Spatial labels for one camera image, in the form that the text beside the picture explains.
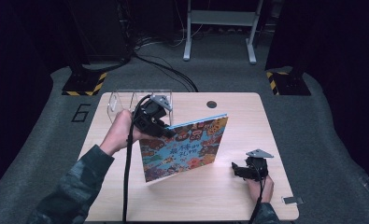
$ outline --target children's book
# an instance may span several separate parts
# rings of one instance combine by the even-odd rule
[[[139,141],[146,182],[189,171],[216,159],[226,114],[170,126],[172,138]]]

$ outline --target yellow black striped marking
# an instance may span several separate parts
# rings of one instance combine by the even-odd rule
[[[274,81],[274,74],[275,76],[278,76],[278,75],[287,75],[287,73],[272,73],[272,72],[266,73],[266,76],[268,77],[269,80],[269,84],[271,85],[272,92],[274,93],[274,95],[280,95],[279,90],[277,89],[277,84]]]
[[[71,96],[79,96],[79,95],[97,95],[97,93],[102,89],[103,82],[105,81],[107,73],[102,74],[99,77],[96,87],[94,87],[93,91],[62,91],[62,95],[71,95]]]

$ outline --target clear plastic box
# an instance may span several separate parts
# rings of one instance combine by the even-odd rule
[[[147,95],[163,95],[173,108],[171,90],[115,90],[111,93],[107,105],[107,114],[111,123],[123,109],[134,112],[138,102]],[[171,111],[165,109],[165,111],[167,116],[162,117],[161,120],[165,124],[173,125],[173,109]]]

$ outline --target metal leg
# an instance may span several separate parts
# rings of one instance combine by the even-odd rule
[[[188,8],[187,8],[187,41],[185,43],[185,49],[184,49],[184,61],[190,60],[190,54],[191,54],[191,44],[192,44],[192,38],[191,38],[191,0],[188,0]]]
[[[258,24],[258,20],[260,18],[260,13],[261,13],[261,7],[263,6],[263,0],[260,0],[258,5],[257,5],[257,11],[254,14],[254,20],[253,20],[253,24],[251,26],[251,32],[250,32],[250,37],[246,39],[246,45],[248,46],[248,60],[250,61],[251,64],[256,64],[256,55],[254,53],[254,48],[253,48],[253,42],[254,42],[254,35],[256,33],[257,30],[257,24]]]

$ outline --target light wooden tabletop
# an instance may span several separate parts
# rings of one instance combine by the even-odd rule
[[[110,93],[105,93],[100,100],[80,157],[94,144],[102,143],[111,125],[106,112],[109,97]],[[217,107],[208,108],[208,101],[216,102]],[[271,204],[279,219],[298,218],[297,205],[284,204],[281,200],[292,196],[291,187],[260,96],[248,92],[173,92],[174,124],[221,113],[227,113],[229,119],[212,164],[146,183],[139,144],[134,143],[128,221],[249,220],[254,203],[249,198],[246,182],[234,176],[231,162],[246,166],[246,153],[257,148],[274,156],[267,163],[275,182]],[[126,149],[114,157],[87,221],[122,220]]]

